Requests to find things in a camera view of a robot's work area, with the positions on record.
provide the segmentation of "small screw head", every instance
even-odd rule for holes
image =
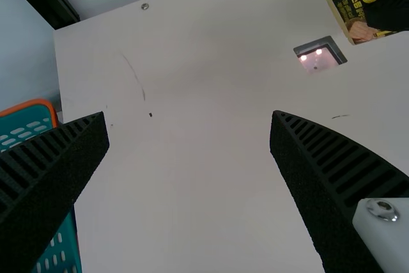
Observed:
[[[399,212],[394,205],[384,199],[370,199],[366,208],[372,215],[384,221],[396,222],[399,219]]]

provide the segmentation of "teal plastic basket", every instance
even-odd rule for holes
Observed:
[[[53,129],[55,111],[46,100],[32,100],[0,113],[0,152]],[[75,214],[67,215],[31,273],[82,273]]]

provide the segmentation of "white table surface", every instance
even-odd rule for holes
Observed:
[[[293,48],[327,35],[348,62],[309,75]],[[144,0],[54,38],[65,121],[103,110],[111,142],[75,204],[85,273],[323,272],[276,109],[407,172],[407,35],[352,46],[325,0]]]

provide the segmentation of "black scratch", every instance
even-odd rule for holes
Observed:
[[[349,114],[338,115],[338,116],[335,116],[335,117],[331,118],[331,120],[333,120],[334,118],[343,118],[344,116],[350,116],[350,115]]]
[[[141,82],[139,81],[139,78],[138,78],[138,76],[137,76],[137,74],[136,74],[136,71],[135,71],[134,67],[130,64],[129,60],[127,59],[127,57],[125,57],[125,55],[124,55],[122,52],[121,52],[120,54],[121,54],[121,56],[125,59],[125,61],[128,63],[128,66],[129,66],[129,68],[131,69],[132,73],[134,73],[136,82],[141,86],[143,100],[146,101],[145,90],[143,89],[143,86],[142,86]]]

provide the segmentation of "ribbed rubber pad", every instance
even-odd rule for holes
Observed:
[[[97,113],[0,154],[0,272],[30,272],[108,147]]]
[[[326,272],[382,272],[353,229],[362,198],[409,197],[409,178],[345,136],[282,111],[270,149]]]

